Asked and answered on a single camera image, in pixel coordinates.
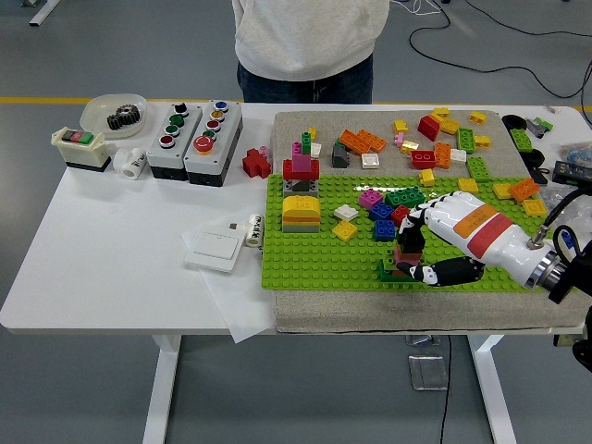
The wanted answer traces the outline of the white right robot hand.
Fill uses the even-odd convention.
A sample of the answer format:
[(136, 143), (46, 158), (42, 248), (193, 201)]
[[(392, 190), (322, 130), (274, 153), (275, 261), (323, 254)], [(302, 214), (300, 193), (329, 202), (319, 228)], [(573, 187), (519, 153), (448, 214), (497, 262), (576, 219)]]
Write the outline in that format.
[(402, 245), (422, 246), (423, 226), (464, 256), (427, 266), (397, 263), (400, 271), (417, 281), (432, 287), (472, 283), (483, 276), (488, 265), (502, 267), (525, 288), (552, 289), (549, 279), (560, 257), (551, 245), (541, 241), (530, 247), (530, 237), (521, 227), (469, 192), (455, 191), (418, 204), (401, 223)]

